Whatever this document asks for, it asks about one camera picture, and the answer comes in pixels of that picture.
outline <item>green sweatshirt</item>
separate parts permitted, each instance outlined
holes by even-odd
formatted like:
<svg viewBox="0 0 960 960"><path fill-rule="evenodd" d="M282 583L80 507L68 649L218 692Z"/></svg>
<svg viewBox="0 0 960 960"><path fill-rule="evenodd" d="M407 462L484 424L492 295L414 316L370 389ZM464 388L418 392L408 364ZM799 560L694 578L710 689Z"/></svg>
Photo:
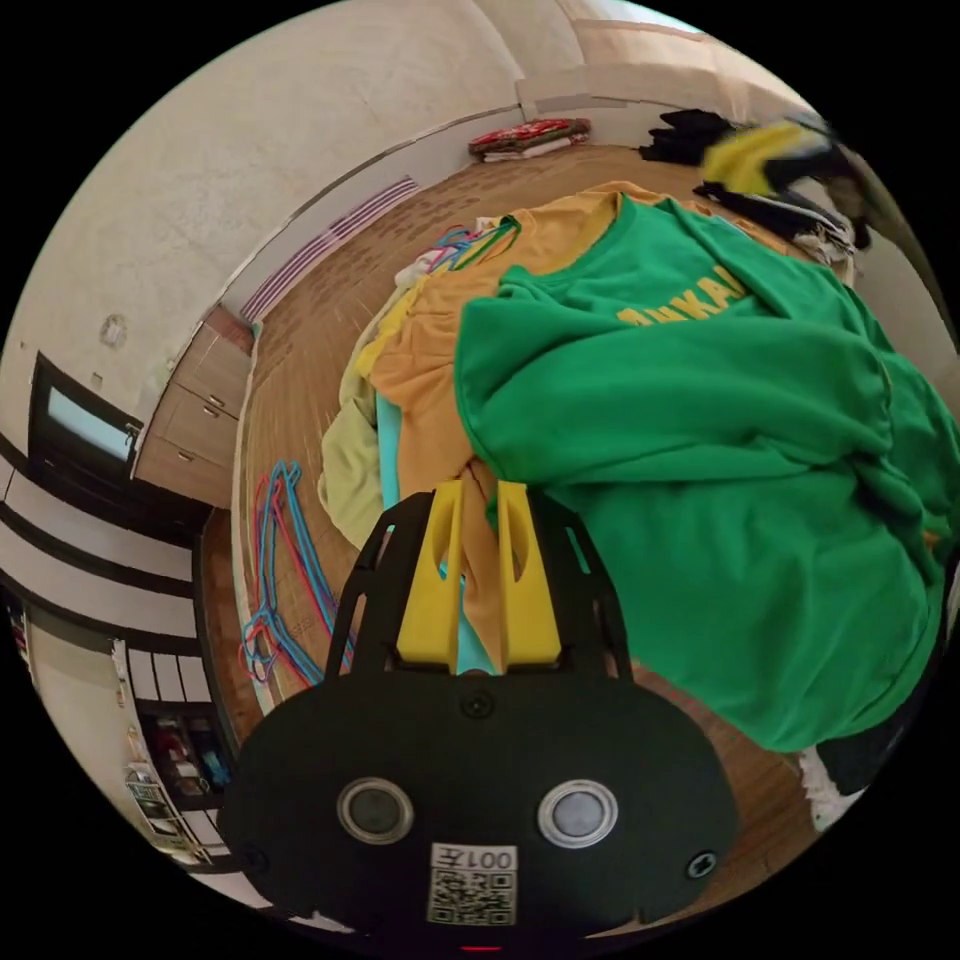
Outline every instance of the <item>green sweatshirt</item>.
<svg viewBox="0 0 960 960"><path fill-rule="evenodd" d="M960 431L829 270L624 197L572 266L465 306L454 379L496 476L583 518L631 655L760 746L858 733L914 688Z"/></svg>

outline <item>cabinet drawer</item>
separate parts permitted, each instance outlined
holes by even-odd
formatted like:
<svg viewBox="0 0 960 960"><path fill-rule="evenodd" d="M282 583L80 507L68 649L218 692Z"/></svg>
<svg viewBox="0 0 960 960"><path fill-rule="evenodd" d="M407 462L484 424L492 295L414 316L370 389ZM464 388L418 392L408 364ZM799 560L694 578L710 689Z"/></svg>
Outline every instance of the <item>cabinet drawer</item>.
<svg viewBox="0 0 960 960"><path fill-rule="evenodd" d="M230 509L233 471L181 450L162 437L144 438L136 477L181 496Z"/></svg>
<svg viewBox="0 0 960 960"><path fill-rule="evenodd" d="M164 392L150 433L211 463L233 464L237 421L179 384L171 383Z"/></svg>
<svg viewBox="0 0 960 960"><path fill-rule="evenodd" d="M250 362L240 346L204 324L177 364L173 382L205 403L239 417Z"/></svg>

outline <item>yellow garment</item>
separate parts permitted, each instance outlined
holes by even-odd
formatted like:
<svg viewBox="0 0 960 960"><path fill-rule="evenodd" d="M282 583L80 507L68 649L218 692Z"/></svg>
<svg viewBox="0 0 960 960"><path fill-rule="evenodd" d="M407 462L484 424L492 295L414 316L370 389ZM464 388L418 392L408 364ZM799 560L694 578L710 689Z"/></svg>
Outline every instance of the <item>yellow garment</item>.
<svg viewBox="0 0 960 960"><path fill-rule="evenodd" d="M608 183L512 214L522 225L516 242L464 270L432 276L397 332L381 346L370 373L376 391L399 407L403 417L397 451L400 496L432 490L454 477L463 479L464 613L497 670L502 669L499 552L485 513L496 481L474 457L457 411L453 358L460 311L475 297L494 296L500 277L514 264L532 273L552 273L575 262L613 223L622 194L647 204L665 199L630 183ZM712 215L696 202L683 206ZM787 246L766 231L746 221L734 223L778 253L787 252Z"/></svg>
<svg viewBox="0 0 960 960"><path fill-rule="evenodd" d="M340 381L340 412L320 440L323 473L317 481L320 505L333 525L358 550L383 513L377 405L373 386L356 371L357 358L376 337L387 314L409 292L398 287L357 339Z"/></svg>
<svg viewBox="0 0 960 960"><path fill-rule="evenodd" d="M773 188L764 172L768 160L826 144L823 134L790 120L753 127L721 140L703 157L705 183L722 184L730 193L770 196Z"/></svg>
<svg viewBox="0 0 960 960"><path fill-rule="evenodd" d="M380 356L384 344L400 329L403 321L407 318L410 308L420 296L424 284L430 279L430 274L424 274L417 277L413 286L410 287L402 296L397 297L389 309L383 314L380 321L379 333L371 341L362 345L362 349L355 351L347 364L347 370L354 370L356 374L363 378L369 378L373 365Z"/></svg>

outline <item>wooden floor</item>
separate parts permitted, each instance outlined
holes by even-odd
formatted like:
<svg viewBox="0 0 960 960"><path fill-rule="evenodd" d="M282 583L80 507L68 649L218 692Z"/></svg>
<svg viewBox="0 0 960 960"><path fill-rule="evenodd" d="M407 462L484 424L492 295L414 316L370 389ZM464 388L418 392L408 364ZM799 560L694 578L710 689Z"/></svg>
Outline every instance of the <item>wooden floor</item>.
<svg viewBox="0 0 960 960"><path fill-rule="evenodd" d="M240 615L233 589L230 554L230 514L214 510L201 541L203 608L207 642L216 672L220 696L227 707L237 743L263 719L250 678L237 656L240 647Z"/></svg>
<svg viewBox="0 0 960 960"><path fill-rule="evenodd" d="M242 529L250 529L251 494L258 479L278 460L296 461L303 471L298 498L304 518L330 586L341 590L356 552L332 527L316 494L320 437L337 413L346 360L360 331L391 294L394 274L451 225L539 206L612 180L678 199L691 198L698 183L694 169L647 163L635 150L621 147L583 147L522 163L478 164L405 201L319 263L263 322L241 425ZM249 533L241 540L246 591L252 597ZM326 632L285 556L278 558L277 596L290 633L324 663ZM236 663L235 646L225 643L221 655ZM237 683L233 667L221 672L228 685ZM649 675L638 682L654 689L662 685ZM276 701L298 689L289 672L276 671L271 681ZM250 698L244 699L240 690L230 693L234 696L243 722L249 722ZM749 890L806 849L815 835L798 776L786 758L760 750L699 706L687 709L726 766L744 825L733 855L696 905L700 910Z"/></svg>

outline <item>white wall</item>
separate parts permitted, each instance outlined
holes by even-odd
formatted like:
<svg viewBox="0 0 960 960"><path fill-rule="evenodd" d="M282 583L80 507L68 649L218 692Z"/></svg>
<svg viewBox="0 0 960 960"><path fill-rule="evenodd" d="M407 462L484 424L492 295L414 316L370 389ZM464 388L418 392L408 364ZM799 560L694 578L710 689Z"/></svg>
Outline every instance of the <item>white wall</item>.
<svg viewBox="0 0 960 960"><path fill-rule="evenodd" d="M117 674L109 654L93 653L28 627L34 681L53 725L84 772L141 832L143 816L124 786L131 761L129 721L117 703Z"/></svg>
<svg viewBox="0 0 960 960"><path fill-rule="evenodd" d="M473 0L349 0L208 64L134 124L51 233L0 359L0 432L26 452L37 351L149 419L166 362L280 224L370 157L515 103L520 75ZM118 350L98 340L113 313Z"/></svg>
<svg viewBox="0 0 960 960"><path fill-rule="evenodd" d="M107 523L58 500L18 473L0 456L0 501L35 527L78 550L134 570L154 573L187 583L193 580L193 555L152 537ZM15 561L6 561L10 573Z"/></svg>
<svg viewBox="0 0 960 960"><path fill-rule="evenodd" d="M0 521L0 566L24 590L102 623L171 637L197 635L189 597L141 590L52 557Z"/></svg>

